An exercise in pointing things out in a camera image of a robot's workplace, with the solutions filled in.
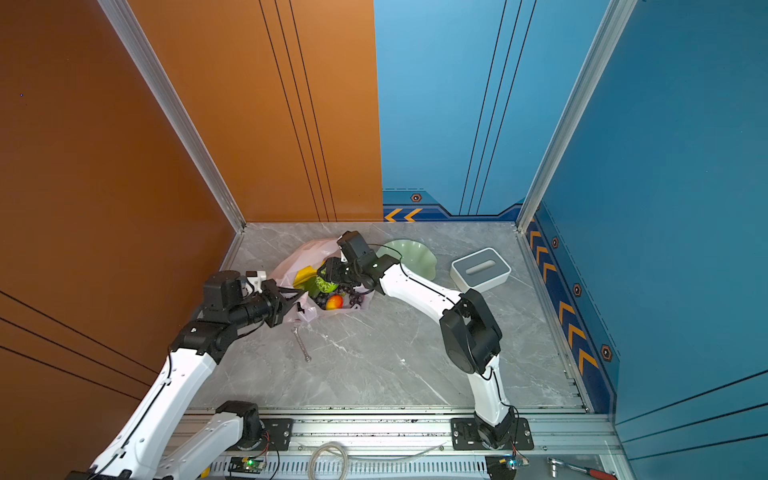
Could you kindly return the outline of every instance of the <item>red handle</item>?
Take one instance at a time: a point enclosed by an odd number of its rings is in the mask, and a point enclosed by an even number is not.
[[[618,480],[618,478],[614,477],[610,473],[601,472],[600,470],[593,470],[589,469],[589,476],[593,478],[599,478],[600,480]]]

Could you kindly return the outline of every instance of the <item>metal grille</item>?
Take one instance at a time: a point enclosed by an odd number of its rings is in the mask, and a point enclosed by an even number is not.
[[[280,470],[275,475],[278,478],[306,478],[310,457],[308,455],[283,455]],[[228,465],[230,457],[219,457],[211,466],[212,476],[229,476]],[[340,458],[323,456],[315,464],[317,478],[338,478],[341,474],[342,461]],[[271,458],[260,474],[232,473],[234,478],[269,478],[277,468],[276,458]],[[349,460],[347,478],[487,478],[485,458],[480,455],[450,455],[446,457],[431,456],[418,458],[410,462]]]

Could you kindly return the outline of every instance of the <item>yellow chevron arrow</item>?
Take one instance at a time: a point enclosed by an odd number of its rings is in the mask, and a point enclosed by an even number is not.
[[[539,260],[541,259],[541,253],[549,253],[549,250],[547,250],[544,247],[536,247],[536,265],[539,264]]]
[[[571,348],[574,347],[574,333],[585,340],[587,339],[587,336],[584,335],[584,332],[581,329],[575,327],[573,323],[568,325],[568,345],[570,345]]]
[[[547,270],[552,270],[553,272],[558,271],[558,269],[554,268],[554,265],[551,263],[544,262],[544,285],[547,284]]]
[[[560,324],[563,324],[563,310],[567,310],[568,312],[573,313],[576,315],[576,312],[574,312],[574,309],[572,306],[568,305],[565,302],[560,302]]]
[[[416,215],[420,211],[422,211],[422,209],[421,208],[417,208],[416,210],[414,210],[410,214],[406,215],[406,220],[409,221],[409,222],[416,222],[416,220],[413,220],[413,216]]]
[[[389,215],[384,217],[385,220],[389,220],[390,222],[396,222],[397,220],[395,220],[392,217],[394,217],[395,215],[399,214],[401,210],[402,210],[402,208],[396,208],[396,209],[392,210],[392,212],[390,212]]]
[[[596,369],[599,369],[598,361],[592,358],[592,355],[589,353],[586,353],[584,350],[579,349],[578,350],[578,371],[580,374],[584,375],[584,361],[587,360],[589,363],[594,365]]]
[[[533,250],[533,237],[540,237],[540,236],[541,236],[541,233],[537,231],[531,232],[531,250]]]

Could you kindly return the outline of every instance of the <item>blue wall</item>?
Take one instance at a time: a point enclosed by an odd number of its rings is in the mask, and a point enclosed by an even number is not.
[[[764,458],[767,112],[768,3],[640,1],[545,195],[621,359],[643,480]]]
[[[376,0],[384,189],[451,214],[519,202],[607,4]]]

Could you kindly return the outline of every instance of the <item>tissue box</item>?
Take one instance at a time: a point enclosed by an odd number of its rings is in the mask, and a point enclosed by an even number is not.
[[[474,252],[451,263],[451,278],[462,292],[485,292],[507,281],[509,264],[491,247]]]

